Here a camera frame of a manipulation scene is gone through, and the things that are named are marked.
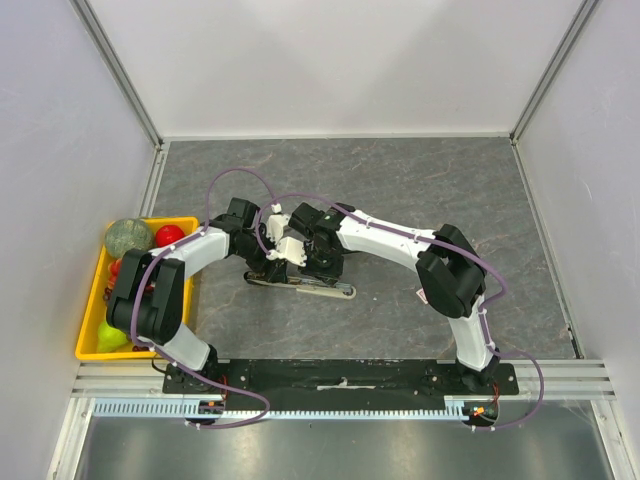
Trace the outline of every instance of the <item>plastic fruit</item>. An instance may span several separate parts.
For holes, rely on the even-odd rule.
[[[127,334],[109,326],[107,320],[98,326],[98,353],[109,353],[126,345],[129,340]]]
[[[118,273],[120,273],[120,267],[122,266],[122,259],[119,258],[118,260],[111,262],[109,264],[109,272],[111,272],[111,275],[118,275]]]
[[[165,225],[156,233],[156,245],[166,247],[184,238],[184,232],[177,225]]]
[[[132,248],[153,248],[153,231],[138,218],[116,220],[104,234],[104,246],[113,258],[121,258]]]

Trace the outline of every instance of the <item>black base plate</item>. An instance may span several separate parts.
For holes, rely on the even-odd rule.
[[[416,410],[443,408],[445,395],[492,396],[493,385],[471,391],[454,363],[437,360],[230,360],[220,363],[218,381],[264,395],[274,411]],[[374,388],[329,388],[341,382]],[[494,374],[501,395],[517,395],[513,365]],[[168,365],[163,393],[203,395],[218,390]],[[261,410],[262,402],[231,394],[227,410]]]

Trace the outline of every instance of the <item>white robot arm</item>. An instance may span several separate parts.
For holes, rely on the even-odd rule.
[[[306,203],[290,216],[272,215],[266,225],[260,226],[261,239],[270,248],[266,255],[252,228],[257,211],[258,207],[251,202],[234,198],[226,214],[211,221],[207,228],[198,229],[191,235],[192,241],[175,248],[159,262],[152,275],[155,290],[143,297],[140,308],[141,339],[158,345],[188,368],[206,374],[217,364],[217,353],[180,322],[186,278],[234,254],[247,261],[262,280],[260,283],[286,284],[287,263],[292,263],[301,273],[320,279],[330,287],[342,274],[344,253],[358,251],[416,271],[429,304],[449,319],[460,367],[481,377],[491,375],[498,359],[485,344],[478,315],[485,272],[473,262],[442,248],[369,228],[368,223],[362,225],[334,209],[322,212]],[[372,223],[407,232],[414,238],[437,238],[475,253],[460,231],[450,225],[437,232],[416,230],[374,219],[359,210],[354,213]],[[306,241],[286,236],[288,228],[301,233]],[[132,250],[125,255],[107,310],[111,326],[129,332],[131,305],[142,273],[161,250]]]

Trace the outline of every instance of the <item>aluminum frame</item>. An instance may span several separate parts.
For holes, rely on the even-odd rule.
[[[141,217],[150,217],[153,213],[153,206],[156,203],[156,197],[158,196],[158,190],[160,189],[160,181],[162,180],[164,167],[167,163],[170,145],[170,143],[164,143],[161,147],[156,148],[156,153],[153,156],[153,164],[149,171],[147,186],[145,187],[140,205],[139,216]]]
[[[91,2],[89,0],[69,1],[78,14],[80,21],[84,24],[87,33],[100,52],[105,64],[111,71],[113,79],[118,84],[118,87],[120,87],[122,95],[136,114],[144,132],[149,137],[149,140],[151,140],[151,143],[160,147],[163,143],[162,136],[160,135],[160,132],[158,132],[149,112],[147,112],[147,109],[142,103],[142,100],[133,86],[127,71],[120,61],[120,58],[118,58],[118,54],[113,48],[113,45],[111,45],[109,37],[98,20],[95,10],[91,6]]]
[[[538,376],[535,368],[528,360],[515,360],[516,375],[520,386],[520,394],[513,397],[502,397],[502,401],[526,402],[535,401],[539,393]],[[166,362],[158,361],[160,366]],[[632,480],[640,478],[635,469],[633,457],[624,440],[624,422],[605,365],[600,360],[541,360],[540,365],[545,376],[545,401],[564,402],[591,401],[597,426],[605,446],[607,457],[616,479]],[[147,361],[117,362],[109,364],[83,363],[80,365],[78,377],[73,386],[71,400],[60,433],[58,445],[51,463],[48,479],[74,478],[85,443],[89,423],[94,416],[96,402],[105,399],[122,399],[123,403],[137,405],[171,405],[193,403],[196,400],[220,400],[220,395],[184,396],[165,395],[162,393],[164,375],[156,372]],[[481,401],[487,397],[455,396],[447,397],[449,402]],[[123,417],[131,416],[130,411],[122,410]],[[296,412],[281,415],[280,418],[297,418],[317,420],[315,412]],[[165,418],[163,410],[156,408],[144,416]],[[356,419],[357,415],[324,415],[323,419]],[[406,418],[411,420],[429,420],[429,415],[418,412],[392,411],[384,415],[369,416],[371,420],[388,420]]]
[[[576,14],[571,19],[571,23],[569,24],[569,27],[567,28],[566,32],[562,37],[562,40],[560,40],[560,43],[556,47],[556,50],[553,53],[553,56],[551,57],[551,60],[549,61],[549,63],[547,64],[547,67],[542,73],[542,76],[540,77],[538,84],[533,89],[533,93],[531,94],[531,97],[529,97],[527,104],[522,110],[522,113],[520,114],[520,118],[518,118],[518,121],[514,125],[513,130],[511,131],[510,137],[514,143],[517,143],[522,137],[522,134],[526,130],[527,126],[529,125],[529,122],[531,121],[536,111],[538,110],[538,107],[546,97],[547,92],[549,91],[549,88],[551,87],[553,81],[558,76],[560,69],[566,62],[569,56],[569,53],[573,49],[573,46],[575,45],[576,41],[578,40],[578,37],[580,36],[580,33],[584,29],[589,19],[592,17],[599,3],[600,3],[600,0],[583,0],[580,6],[578,7]]]

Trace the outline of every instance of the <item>purple cable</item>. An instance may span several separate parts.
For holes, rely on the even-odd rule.
[[[213,189],[213,185],[214,185],[214,183],[216,183],[218,181],[218,179],[220,177],[222,177],[223,175],[226,175],[227,173],[231,173],[231,172],[246,172],[246,173],[250,173],[251,175],[253,175],[254,177],[256,177],[258,180],[260,180],[263,183],[263,185],[269,191],[269,195],[271,195],[272,199],[274,199],[276,197],[276,194],[273,192],[273,189],[271,188],[271,185],[269,185],[269,183],[258,172],[254,171],[254,170],[251,170],[250,168],[245,168],[245,167],[226,168],[223,171],[221,171],[220,173],[218,173],[215,177],[213,177],[213,180],[211,180],[211,183],[209,184],[209,188],[207,189],[207,194],[205,195],[205,199],[204,199],[204,201],[205,201],[204,231],[205,232],[209,228],[209,220],[211,219],[211,217],[209,216],[209,196],[211,195],[211,190]]]
[[[177,242],[175,242],[174,244],[172,244],[172,246],[174,247],[180,247],[182,245],[185,245],[189,242],[191,242],[192,240],[196,239],[196,238],[200,238],[200,234],[199,233],[195,233],[193,235],[189,235],[188,237],[185,237],[181,240],[178,240]],[[155,349],[155,351],[162,357],[164,358],[167,362],[177,366],[178,368],[180,368],[181,370],[183,370],[184,372],[188,373],[189,375],[191,375],[192,377],[200,380],[203,383],[206,383],[208,385],[211,385],[215,388],[221,389],[221,390],[226,390],[228,392],[234,392],[234,393],[238,393],[241,395],[246,395],[248,397],[252,397],[255,398],[257,400],[260,400],[261,402],[264,403],[265,408],[262,412],[260,412],[258,415],[251,417],[251,418],[247,418],[245,420],[240,420],[239,422],[233,422],[233,423],[226,423],[226,424],[222,424],[222,425],[198,425],[196,423],[193,422],[189,422],[189,425],[195,426],[195,427],[199,427],[199,428],[203,428],[203,429],[207,429],[207,430],[222,430],[222,429],[227,429],[227,428],[235,428],[235,427],[242,427],[245,425],[251,425],[252,423],[256,423],[258,422],[261,418],[263,418],[267,413],[269,413],[269,410],[271,409],[271,404],[269,403],[269,400],[266,397],[263,397],[262,395],[258,394],[258,393],[254,393],[254,392],[250,392],[247,390],[242,390],[239,388],[235,388],[235,387],[231,387],[229,385],[224,385],[223,383],[219,383],[219,382],[215,382],[209,378],[204,377],[203,375],[200,375],[197,372],[194,372],[193,370],[191,370],[189,367],[187,367],[186,365],[183,365],[179,362],[177,362],[176,360],[174,360],[173,358],[171,358],[169,355],[167,355],[165,352],[163,352],[161,349],[157,348],[155,345],[151,344],[151,343],[145,343],[145,342],[141,342],[138,339],[138,329],[137,329],[137,325],[138,325],[138,314],[140,312],[140,302],[142,300],[142,295],[144,294],[144,289],[145,286],[147,285],[147,282],[149,281],[149,277],[151,276],[151,272],[153,272],[153,269],[155,268],[155,266],[158,264],[158,262],[165,256],[167,256],[169,253],[171,253],[172,248],[168,247],[165,248],[164,250],[162,250],[160,253],[158,253],[158,255],[155,256],[155,258],[151,261],[151,263],[149,263],[149,266],[147,267],[147,269],[145,270],[144,274],[142,275],[142,280],[140,281],[140,286],[138,287],[138,291],[136,292],[136,298],[135,301],[133,303],[133,311],[131,312],[131,340],[133,341],[133,343],[135,345],[138,346],[145,346],[145,347],[153,347]]]
[[[206,198],[206,202],[207,202],[206,208],[205,208],[206,216],[205,216],[205,223],[204,223],[204,228],[202,229],[202,232],[206,232],[207,229],[209,228],[209,222],[208,222],[208,219],[210,218],[210,216],[209,216],[209,194],[211,193],[211,189],[213,188],[214,183],[220,177],[222,177],[223,175],[226,175],[227,173],[231,173],[231,172],[237,172],[237,171],[247,172],[247,173],[250,173],[251,175],[257,177],[260,181],[262,181],[264,186],[267,188],[267,190],[269,191],[269,195],[271,195],[271,198],[275,198],[275,194],[274,194],[273,189],[271,188],[271,186],[257,172],[254,172],[253,170],[250,170],[250,169],[244,168],[244,167],[227,168],[226,170],[223,170],[222,172],[218,173],[214,177],[214,179],[211,181],[211,184],[209,184],[209,189],[207,190],[207,195],[205,197]],[[245,420],[241,420],[239,422],[227,423],[227,424],[222,424],[222,425],[199,425],[197,423],[188,422],[189,425],[196,426],[196,427],[203,428],[203,429],[207,429],[207,430],[222,430],[222,429],[227,429],[227,428],[235,428],[235,427],[242,427],[242,426],[245,426],[245,425],[251,425],[253,423],[256,423],[256,422],[260,421],[260,419],[262,419],[267,413],[269,413],[269,410],[271,409],[271,404],[269,403],[269,400],[266,397],[264,397],[264,396],[262,396],[262,395],[260,395],[258,393],[250,392],[250,391],[247,391],[247,390],[242,390],[242,389],[235,388],[235,387],[230,387],[228,385],[224,385],[222,383],[218,383],[218,382],[215,382],[215,381],[213,381],[211,379],[208,379],[208,378],[200,375],[199,373],[194,372],[193,370],[188,368],[186,365],[183,365],[183,364],[177,362],[176,360],[171,358],[169,355],[167,355],[165,352],[163,352],[161,349],[158,349],[157,347],[155,347],[155,345],[153,345],[151,343],[142,342],[138,338],[138,315],[140,313],[140,303],[142,301],[142,296],[144,294],[144,289],[147,286],[147,283],[149,282],[149,278],[151,277],[151,273],[153,272],[153,269],[156,267],[158,262],[160,262],[160,260],[162,260],[163,257],[167,256],[175,248],[181,247],[182,245],[186,245],[187,243],[195,240],[196,238],[200,238],[200,237],[201,237],[200,233],[194,233],[194,234],[189,235],[189,236],[187,236],[187,237],[185,237],[183,239],[180,239],[177,242],[173,243],[171,246],[169,246],[169,247],[165,248],[164,250],[162,250],[160,253],[158,253],[155,256],[155,258],[153,258],[153,260],[151,260],[151,262],[149,263],[149,266],[147,266],[147,269],[145,270],[144,274],[142,275],[142,279],[140,280],[140,285],[138,286],[138,291],[136,292],[136,297],[135,297],[135,300],[133,302],[133,310],[131,312],[131,340],[133,341],[134,345],[137,345],[139,347],[154,348],[156,350],[156,352],[162,358],[167,360],[169,363],[172,363],[175,366],[179,367],[181,370],[183,370],[184,372],[188,373],[192,377],[200,380],[203,383],[206,383],[208,385],[211,385],[211,386],[213,386],[215,388],[218,388],[218,389],[221,389],[221,390],[226,390],[228,392],[234,392],[234,393],[238,393],[238,394],[241,394],[241,395],[246,395],[248,397],[255,398],[255,399],[260,400],[261,402],[263,402],[264,405],[265,405],[264,410],[262,412],[260,412],[258,415],[254,416],[254,417],[251,417],[251,418],[247,418]]]
[[[337,205],[336,203],[332,202],[331,200],[324,198],[320,195],[315,195],[315,194],[311,194],[311,193],[300,193],[300,192],[296,192],[296,193],[286,193],[284,195],[278,195],[277,197],[274,197],[271,199],[271,201],[267,204],[265,204],[260,211],[258,212],[258,215],[256,216],[256,222],[255,222],[255,231],[256,231],[256,238],[258,240],[258,244],[260,245],[260,248],[265,252],[265,253],[269,253],[269,250],[265,247],[264,242],[262,241],[262,238],[260,236],[260,232],[259,232],[259,227],[260,227],[260,221],[262,220],[262,215],[264,214],[264,211],[269,208],[272,204],[279,202],[280,200],[283,200],[285,198],[290,198],[290,197],[303,197],[303,198],[309,198],[311,200],[317,200],[320,202],[323,202],[329,206],[331,206],[332,208],[334,208],[335,210],[337,210],[338,212],[346,215],[349,218],[352,218],[353,220],[355,220],[356,222],[362,224],[362,225],[366,225],[367,227],[371,227],[371,228],[377,228],[379,230],[383,230],[385,232],[389,232],[389,233],[394,233],[396,235],[400,235],[402,237],[408,238],[410,240],[414,240],[414,241],[421,241],[424,243],[430,243],[433,245],[436,245],[438,247],[442,247],[442,248],[446,248],[447,250],[450,250],[452,252],[458,253],[460,255],[462,255],[463,257],[468,258],[469,260],[475,262],[477,265],[479,265],[480,267],[482,267],[483,269],[485,269],[487,272],[489,272],[500,284],[500,287],[502,288],[498,293],[492,295],[491,297],[485,299],[484,302],[482,302],[481,305],[479,305],[478,307],[478,311],[480,312],[479,317],[480,317],[480,325],[482,328],[482,334],[484,336],[484,340],[486,343],[487,348],[489,349],[489,352],[491,352],[492,355],[495,355],[497,357],[500,358],[518,358],[518,357],[526,357],[528,358],[531,363],[533,363],[533,366],[535,367],[536,371],[538,372],[538,378],[540,379],[540,393],[538,395],[538,400],[536,402],[536,404],[534,405],[533,409],[531,409],[531,411],[529,413],[527,413],[524,417],[518,419],[518,420],[514,420],[512,422],[507,422],[503,425],[498,425],[497,427],[476,427],[476,430],[480,430],[480,431],[488,431],[488,432],[492,432],[492,431],[496,431],[496,430],[504,430],[506,428],[511,428],[511,427],[515,427],[517,425],[520,425],[522,423],[524,423],[525,421],[531,419],[531,417],[533,417],[536,413],[538,413],[538,410],[540,410],[540,407],[542,406],[542,401],[544,399],[544,375],[542,374],[542,369],[540,368],[540,364],[538,364],[538,362],[536,361],[536,359],[529,353],[524,352],[522,350],[513,350],[510,352],[498,352],[497,350],[495,350],[491,344],[493,343],[493,341],[491,340],[491,334],[489,333],[489,325],[487,323],[487,316],[486,316],[486,307],[488,305],[490,305],[491,303],[495,302],[496,300],[498,300],[499,298],[503,297],[504,295],[506,295],[507,293],[507,282],[505,281],[505,279],[502,277],[502,275],[500,275],[498,273],[498,271],[491,266],[489,263],[487,263],[486,261],[482,260],[480,257],[478,257],[477,255],[474,255],[470,252],[467,252],[466,250],[457,247],[455,245],[451,245],[449,243],[446,242],[442,242],[440,240],[437,239],[433,239],[433,238],[425,238],[425,237],[421,237],[421,236],[417,236],[414,238],[414,236],[410,233],[404,232],[402,230],[398,230],[397,228],[393,228],[390,227],[388,225],[381,225],[379,223],[375,223],[375,222],[369,222],[369,224],[367,225],[367,220],[358,217],[357,215],[354,215],[353,213],[349,212],[348,210],[342,208],[340,205]]]

